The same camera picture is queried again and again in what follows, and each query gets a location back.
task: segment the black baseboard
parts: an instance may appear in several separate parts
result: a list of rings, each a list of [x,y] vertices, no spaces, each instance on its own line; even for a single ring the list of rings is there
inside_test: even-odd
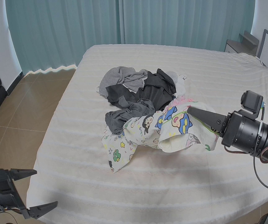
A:
[[[7,95],[10,95],[12,93],[12,91],[14,90],[14,88],[16,87],[16,85],[19,83],[19,81],[23,78],[23,72],[21,72],[17,78],[14,80],[14,82],[9,86],[9,88],[7,89]]]

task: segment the pink fabric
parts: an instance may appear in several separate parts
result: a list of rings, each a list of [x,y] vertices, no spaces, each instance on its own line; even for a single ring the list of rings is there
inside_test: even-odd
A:
[[[173,99],[169,105],[167,105],[165,107],[165,109],[163,110],[163,112],[165,112],[168,108],[170,107],[174,107],[176,105],[181,105],[183,103],[186,103],[186,102],[192,102],[193,100],[192,99],[186,99],[186,97],[184,95],[181,95],[179,97],[177,97],[176,99]]]

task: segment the curtain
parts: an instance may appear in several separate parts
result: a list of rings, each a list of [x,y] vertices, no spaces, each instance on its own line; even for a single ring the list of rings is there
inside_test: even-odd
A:
[[[118,0],[5,0],[22,71],[78,65],[96,44],[121,43]]]
[[[23,73],[78,65],[95,44],[224,51],[251,31],[255,0],[6,0]]]
[[[224,51],[227,39],[251,32],[255,0],[123,0],[120,9],[126,44]]]

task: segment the bed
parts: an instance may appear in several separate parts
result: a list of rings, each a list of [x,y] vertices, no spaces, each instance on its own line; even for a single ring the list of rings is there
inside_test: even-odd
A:
[[[227,223],[268,201],[253,159],[201,145],[164,153],[139,146],[113,174],[101,138],[104,115],[117,108],[95,88],[116,66],[185,74],[186,96],[227,114],[246,90],[263,95],[268,122],[268,68],[248,54],[161,45],[96,45],[83,56],[38,150],[27,206],[58,201],[45,223]],[[268,185],[268,165],[257,160]]]

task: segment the floor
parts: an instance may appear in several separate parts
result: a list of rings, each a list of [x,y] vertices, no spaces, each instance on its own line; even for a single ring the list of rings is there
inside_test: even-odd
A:
[[[0,107],[0,168],[33,168],[36,154],[52,115],[75,69],[30,74],[24,77]],[[30,178],[15,182],[26,203]],[[268,213],[268,202],[230,224],[254,224]],[[42,224],[25,220],[11,212],[18,224]],[[15,223],[9,215],[0,214],[0,224]]]

